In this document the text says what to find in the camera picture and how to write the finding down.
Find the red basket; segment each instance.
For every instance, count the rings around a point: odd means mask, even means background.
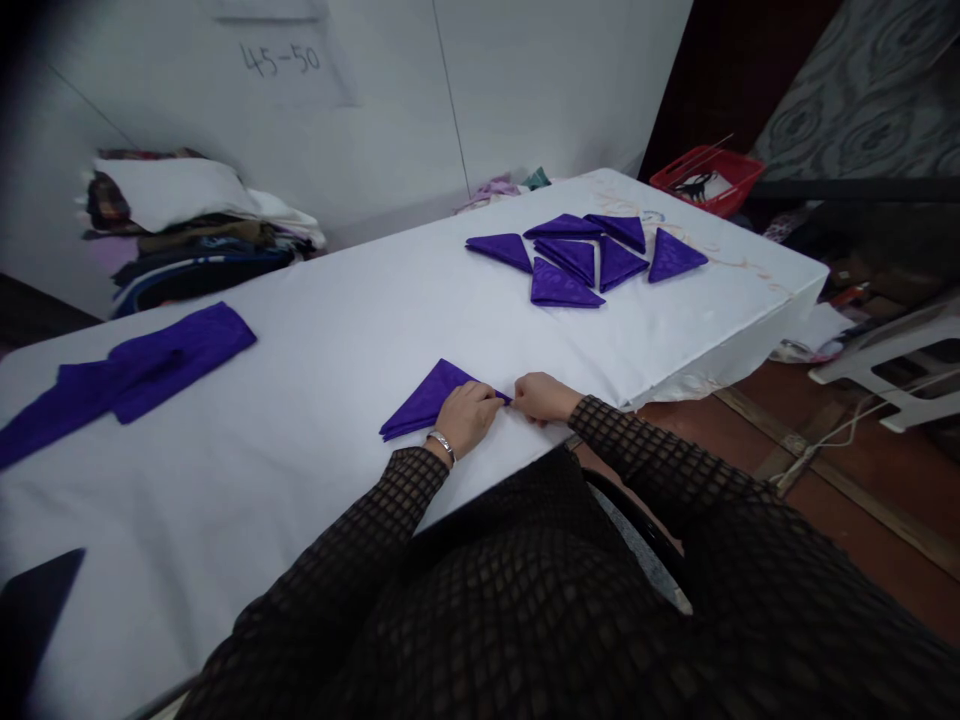
[[[753,184],[766,168],[767,166],[759,160],[745,155],[701,145],[650,178],[650,184],[657,190],[670,193],[694,207],[727,218],[740,209],[743,201],[750,194]],[[695,203],[686,195],[670,190],[671,186],[692,175],[708,172],[719,173],[733,187],[702,203]]]

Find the paper sign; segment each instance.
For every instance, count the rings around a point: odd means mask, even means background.
[[[330,16],[321,20],[220,20],[231,63],[251,93],[275,107],[356,105],[356,87]]]

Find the black mesh top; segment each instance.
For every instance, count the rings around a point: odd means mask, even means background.
[[[960,654],[766,485],[593,397],[570,426],[683,541],[693,616],[567,451],[413,538],[447,470],[398,450],[178,717],[960,718]]]

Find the folded purple napkin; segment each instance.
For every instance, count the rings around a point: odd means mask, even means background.
[[[606,300],[555,265],[534,258],[530,302],[541,307],[598,308]]]
[[[256,340],[221,302],[117,345],[106,360],[61,365],[56,385],[0,430],[0,469],[111,410],[123,425],[138,420]]]
[[[533,249],[579,278],[587,287],[593,287],[593,245],[590,243],[537,239],[533,241]]]
[[[564,213],[550,222],[527,230],[523,236],[527,240],[536,238],[583,238],[596,239],[603,234],[603,228],[576,215]]]
[[[600,238],[600,292],[612,290],[648,267],[650,263],[624,250],[616,240]]]
[[[618,218],[612,215],[584,215],[589,220],[603,228],[604,232],[616,238],[628,248],[633,248],[641,255],[647,252],[647,238],[643,234],[643,223],[640,218]]]
[[[471,380],[477,382],[476,378],[470,377],[453,363],[441,358],[413,391],[413,395],[408,397],[400,409],[380,428],[383,441],[387,442],[414,430],[436,425],[443,401],[455,387]],[[501,392],[497,393],[497,397],[503,398],[508,405],[513,402]]]
[[[699,250],[680,242],[663,228],[657,228],[657,246],[647,279],[652,283],[660,282],[708,262],[710,259]]]
[[[523,239],[516,233],[470,238],[467,240],[466,248],[471,252],[480,253],[507,265],[512,265],[525,273],[532,272],[530,258],[527,257],[527,249],[523,246]]]

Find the table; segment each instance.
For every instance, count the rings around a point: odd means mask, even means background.
[[[562,212],[639,214],[651,237],[663,226],[711,263],[657,285],[631,280],[599,310],[574,310],[532,305],[530,276],[463,249]],[[0,580],[87,548],[35,696],[53,716],[120,718],[195,674],[390,453],[423,441],[426,430],[389,443],[377,431],[439,358],[507,394],[543,370],[624,408],[701,397],[756,369],[826,275],[604,169],[11,354],[0,363],[3,423],[61,363],[100,360],[219,300],[259,338],[136,423],[102,417],[0,478]],[[567,434],[502,412],[421,527]]]

